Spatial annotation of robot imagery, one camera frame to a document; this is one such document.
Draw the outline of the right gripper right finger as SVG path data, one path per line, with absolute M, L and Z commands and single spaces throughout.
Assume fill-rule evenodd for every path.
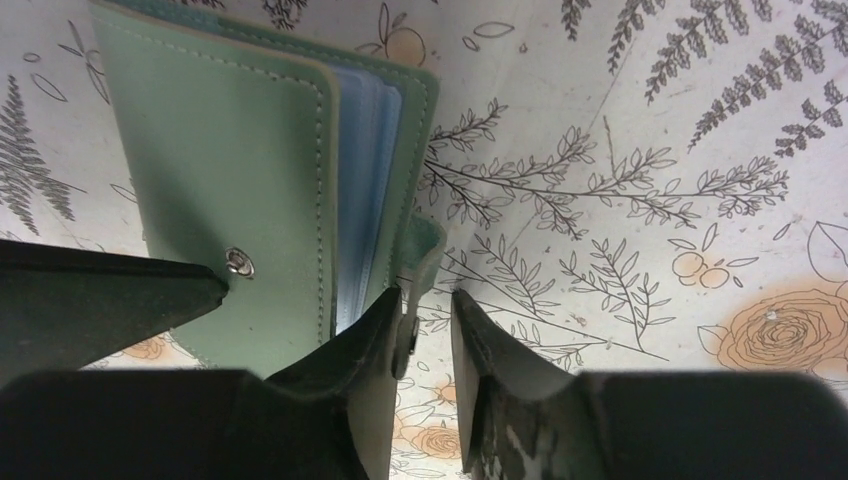
M 451 295 L 462 469 L 473 479 L 843 479 L 847 410 L 805 374 L 570 374 Z

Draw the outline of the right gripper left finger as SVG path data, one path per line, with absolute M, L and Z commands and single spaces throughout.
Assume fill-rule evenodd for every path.
M 5 479 L 385 479 L 401 291 L 275 373 L 81 370 L 1 392 Z

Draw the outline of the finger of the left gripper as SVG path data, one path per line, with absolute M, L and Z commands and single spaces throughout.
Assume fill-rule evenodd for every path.
M 1 382 L 77 370 L 220 307 L 206 266 L 4 240 Z

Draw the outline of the green card holder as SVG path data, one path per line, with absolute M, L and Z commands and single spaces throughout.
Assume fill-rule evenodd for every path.
M 402 276 L 402 378 L 446 243 L 412 210 L 437 78 L 171 1 L 89 10 L 149 254 L 230 286 L 175 340 L 207 366 L 268 376 Z

